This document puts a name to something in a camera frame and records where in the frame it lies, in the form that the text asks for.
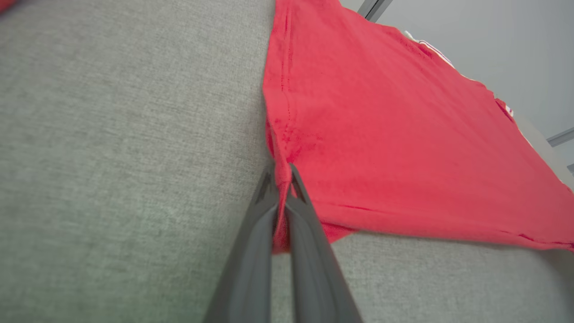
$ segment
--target textured gray fabric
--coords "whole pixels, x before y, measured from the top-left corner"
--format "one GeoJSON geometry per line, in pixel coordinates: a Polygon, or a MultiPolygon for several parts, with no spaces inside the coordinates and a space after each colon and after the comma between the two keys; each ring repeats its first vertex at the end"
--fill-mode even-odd
{"type": "MultiPolygon", "coordinates": [[[[0,322],[198,322],[268,161],[273,0],[0,15],[0,322]]],[[[356,234],[366,322],[570,322],[572,255],[356,234]]],[[[272,313],[292,320],[289,256],[272,313]]]]}

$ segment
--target red t-shirt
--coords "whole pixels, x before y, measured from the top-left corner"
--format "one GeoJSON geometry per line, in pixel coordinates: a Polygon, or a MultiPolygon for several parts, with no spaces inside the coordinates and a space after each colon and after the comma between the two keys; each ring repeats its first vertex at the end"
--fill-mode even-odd
{"type": "MultiPolygon", "coordinates": [[[[330,241],[370,230],[574,251],[574,194],[506,104],[395,28],[337,0],[277,0],[263,92],[282,201],[294,163],[330,241]]],[[[288,247],[283,214],[274,247],[288,247]]]]}

